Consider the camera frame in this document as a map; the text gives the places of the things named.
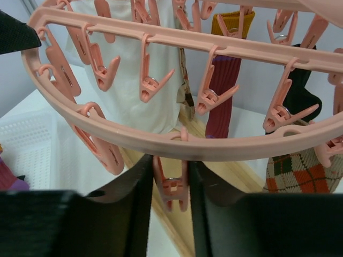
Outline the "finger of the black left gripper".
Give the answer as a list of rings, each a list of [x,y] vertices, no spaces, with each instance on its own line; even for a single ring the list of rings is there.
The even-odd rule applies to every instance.
[[[36,30],[1,10],[1,55],[41,47]]]

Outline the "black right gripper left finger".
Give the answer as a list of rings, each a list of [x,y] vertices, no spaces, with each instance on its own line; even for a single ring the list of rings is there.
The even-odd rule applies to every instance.
[[[1,256],[145,256],[153,157],[82,196],[1,192]]]

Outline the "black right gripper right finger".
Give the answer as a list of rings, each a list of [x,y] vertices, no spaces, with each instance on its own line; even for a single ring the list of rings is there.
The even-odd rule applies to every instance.
[[[269,256],[342,256],[342,195],[261,193]]]

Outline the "pink round clip hanger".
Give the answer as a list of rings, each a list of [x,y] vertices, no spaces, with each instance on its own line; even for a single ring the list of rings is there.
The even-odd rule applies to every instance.
[[[183,1],[45,1],[28,25],[39,39],[49,40],[48,63],[37,50],[22,52],[24,67],[47,102],[79,139],[114,175],[124,169],[120,147],[155,158],[184,161],[244,161],[290,156],[314,160],[310,166],[267,179],[271,190],[282,182],[306,192],[322,185],[315,169],[335,168],[342,154],[342,50],[315,50],[312,44],[292,47],[275,40],[245,40],[235,34],[212,35],[192,27]],[[261,123],[265,134],[245,138],[205,139],[177,128],[184,83],[181,50],[206,54],[200,69],[195,111],[211,114],[239,90],[212,87],[222,61],[250,60],[253,66],[279,65],[272,97]],[[313,122],[317,103],[293,110],[285,105],[295,88],[295,71],[328,75],[335,87],[333,115]]]

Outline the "magenta striped sock yellow cuff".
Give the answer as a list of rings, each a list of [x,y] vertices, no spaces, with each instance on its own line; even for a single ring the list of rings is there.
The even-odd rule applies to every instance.
[[[25,182],[25,175],[15,176],[11,169],[1,158],[1,191],[7,190],[29,190],[29,185]]]

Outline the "white plastic basket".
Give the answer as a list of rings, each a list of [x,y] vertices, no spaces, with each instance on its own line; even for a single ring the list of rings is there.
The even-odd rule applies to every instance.
[[[1,118],[1,157],[32,190],[87,194],[116,178],[53,111]]]

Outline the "beige argyle sock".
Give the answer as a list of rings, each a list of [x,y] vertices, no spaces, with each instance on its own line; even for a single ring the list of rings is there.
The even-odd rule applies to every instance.
[[[333,193],[342,179],[342,155],[332,159],[329,168],[309,148],[296,153],[270,157],[266,166],[267,193]]]
[[[189,78],[186,66],[186,57],[183,48],[178,49],[180,70],[182,74],[182,84],[180,85],[177,93],[177,103],[185,106],[186,115],[189,121],[195,117],[195,104],[190,90]]]

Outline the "black sock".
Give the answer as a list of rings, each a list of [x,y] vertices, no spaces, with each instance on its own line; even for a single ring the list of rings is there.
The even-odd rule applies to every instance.
[[[266,134],[282,126],[307,123],[321,112],[321,99],[305,88],[311,71],[295,68],[294,64],[299,61],[293,57],[284,68],[263,122]]]

